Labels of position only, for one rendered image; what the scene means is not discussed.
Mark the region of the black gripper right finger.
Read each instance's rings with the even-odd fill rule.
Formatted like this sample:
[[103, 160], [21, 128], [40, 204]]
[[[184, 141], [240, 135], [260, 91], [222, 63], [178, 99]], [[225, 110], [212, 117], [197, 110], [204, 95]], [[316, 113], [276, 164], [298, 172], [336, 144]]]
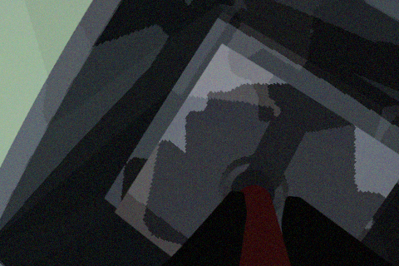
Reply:
[[282, 231], [290, 266], [393, 266], [302, 197], [286, 197]]

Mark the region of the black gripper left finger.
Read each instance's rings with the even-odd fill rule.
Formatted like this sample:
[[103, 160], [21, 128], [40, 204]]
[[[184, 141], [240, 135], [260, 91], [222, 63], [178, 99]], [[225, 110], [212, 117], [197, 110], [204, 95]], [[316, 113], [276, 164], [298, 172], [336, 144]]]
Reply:
[[246, 222], [245, 202], [244, 192], [231, 190], [162, 266], [239, 266]]

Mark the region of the dark grey open box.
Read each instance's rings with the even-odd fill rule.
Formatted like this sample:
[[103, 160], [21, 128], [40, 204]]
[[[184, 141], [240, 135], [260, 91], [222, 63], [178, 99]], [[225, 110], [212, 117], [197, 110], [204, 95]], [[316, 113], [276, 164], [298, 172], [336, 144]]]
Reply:
[[162, 266], [117, 206], [220, 44], [399, 154], [399, 0], [92, 0], [0, 167], [0, 266]]

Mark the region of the dark red peg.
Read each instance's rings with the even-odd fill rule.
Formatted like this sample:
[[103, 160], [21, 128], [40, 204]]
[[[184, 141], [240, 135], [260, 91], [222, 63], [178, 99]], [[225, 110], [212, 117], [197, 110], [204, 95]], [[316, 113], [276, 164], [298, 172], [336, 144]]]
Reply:
[[246, 222], [239, 266], [290, 266], [272, 197], [262, 186], [250, 185], [245, 194]]

